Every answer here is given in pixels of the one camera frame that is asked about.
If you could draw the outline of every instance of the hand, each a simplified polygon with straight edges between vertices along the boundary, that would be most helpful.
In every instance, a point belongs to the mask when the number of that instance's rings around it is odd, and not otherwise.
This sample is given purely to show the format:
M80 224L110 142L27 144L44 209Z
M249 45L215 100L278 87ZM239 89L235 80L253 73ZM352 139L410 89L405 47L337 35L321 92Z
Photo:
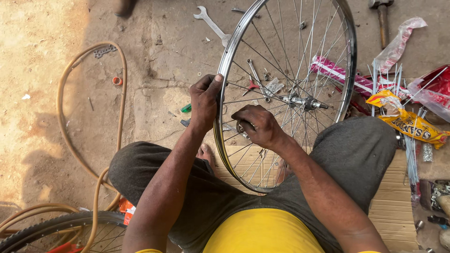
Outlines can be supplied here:
M192 115L190 127L206 134L212 128L217 114L217 93L222 88L221 74L205 75L189 89Z
M240 125L253 143L278 154L287 142L293 140L281 129L273 114L260 105L248 104L231 115L231 118L241 120Z

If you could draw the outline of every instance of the air hose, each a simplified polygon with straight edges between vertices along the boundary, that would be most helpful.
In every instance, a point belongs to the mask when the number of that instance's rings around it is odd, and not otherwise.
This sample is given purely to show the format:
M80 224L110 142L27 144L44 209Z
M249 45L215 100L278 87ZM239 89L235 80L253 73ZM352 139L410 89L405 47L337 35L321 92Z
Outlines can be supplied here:
M116 145L116 151L120 150L121 143L122 143L123 117L124 117L124 112L125 112L127 67L126 67L125 55L123 54L123 51L119 47L118 44L116 44L115 42L112 42L112 41L103 41L103 42L100 42L100 43L90 46L89 48L87 48L86 50L80 52L77 56L75 56L75 58L65 68L64 73L59 81L58 97L57 97L57 101L56 101L56 104L57 104L56 109L58 111L58 124L59 124L59 128L61 130L61 133L63 135L64 142L66 143L67 147L69 148L70 152L75 157L75 159L84 168L84 170L86 170L91 176L93 176L97 180L97 186L95 188L95 193L94 193L92 231L91 231L89 240L86 243L86 245L84 245L84 248L81 253L85 253L85 252L89 251L89 249L95 239L95 234L97 231L97 224L98 224L97 212L98 212L98 208L99 208L98 202L99 202L100 186L104 185L108 189L113 190L115 192L117 192L117 190L112 185L103 181L103 177L108 172L108 169L109 169L108 167L102 171L102 173L100 174L100 177L97 176L97 174L89 167L89 165L83 160L83 158L77 153L77 151L73 147L70 137L68 135L67 129L66 129L66 125L65 125L66 121L65 121L65 117L64 117L64 113L63 113L63 94L64 94L64 86L66 84L66 81L67 81L67 78L68 78L70 72L76 66L78 66L83 61L83 59L86 56L88 56L90 53L92 53L95 49L97 49L98 47L105 46L105 45L113 45L117 48L117 50L119 51L120 57L122 59L122 65L123 65L122 100L121 100L121 105L120 105L119 125L118 125L118 130L117 130L117 145ZM121 196L120 193L117 192L116 197L108 205L108 207L105 209L105 211L115 210L119 203L120 196ZM16 214L10 216L9 218L7 218L6 220L4 220L3 222L0 223L0 238L2 238L2 236L4 237L5 235L10 235L11 233L16 232L16 230L7 230L7 229L9 227L11 227L12 225L16 224L17 222L19 222L23 219L26 219L28 217L31 217L31 216L34 216L37 214L41 214L41 213L45 213L45 212L72 213L72 212L79 212L79 210L74 207L71 207L71 206L68 206L65 204L60 204L60 203L46 203L46 204L40 204L40 205L36 205L36 206L30 207L30 208L26 208Z

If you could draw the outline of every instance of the gray pants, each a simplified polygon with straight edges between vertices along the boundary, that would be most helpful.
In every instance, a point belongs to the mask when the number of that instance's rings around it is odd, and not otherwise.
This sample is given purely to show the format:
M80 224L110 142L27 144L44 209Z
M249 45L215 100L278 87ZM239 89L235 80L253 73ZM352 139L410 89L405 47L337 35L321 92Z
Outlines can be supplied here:
M368 213L370 201L395 150L394 129L378 118L354 117L321 132L310 157ZM112 185L136 206L170 152L143 141L122 148L109 167ZM294 174L269 194L257 196L217 179L208 163L198 158L188 179L183 208L169 238L186 253L201 252L226 218L253 208L285 210L311 230L325 252L342 252L339 243L309 208Z

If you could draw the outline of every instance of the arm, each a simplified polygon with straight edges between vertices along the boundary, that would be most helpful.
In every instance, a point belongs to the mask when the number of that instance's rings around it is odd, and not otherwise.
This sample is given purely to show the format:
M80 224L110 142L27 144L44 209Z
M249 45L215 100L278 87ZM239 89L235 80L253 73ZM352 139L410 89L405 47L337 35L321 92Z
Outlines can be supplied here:
M191 86L191 122L139 199L125 233L123 252L166 251L167 235L183 207L195 154L216 117L221 80L221 75L206 75Z
M241 126L253 143L276 152L290 165L312 212L336 237L344 252L389 253L367 215L333 178L281 129L270 112L260 105L247 105L231 117L243 120Z

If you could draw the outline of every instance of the man's right hand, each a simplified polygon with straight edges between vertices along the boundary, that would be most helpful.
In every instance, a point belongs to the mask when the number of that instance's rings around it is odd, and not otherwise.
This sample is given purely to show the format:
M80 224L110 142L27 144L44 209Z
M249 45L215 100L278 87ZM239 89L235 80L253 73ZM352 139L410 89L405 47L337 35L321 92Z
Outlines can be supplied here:
M287 142L293 140L281 129L273 114L260 105L248 104L231 115L231 118L241 120L240 125L253 143L278 154Z

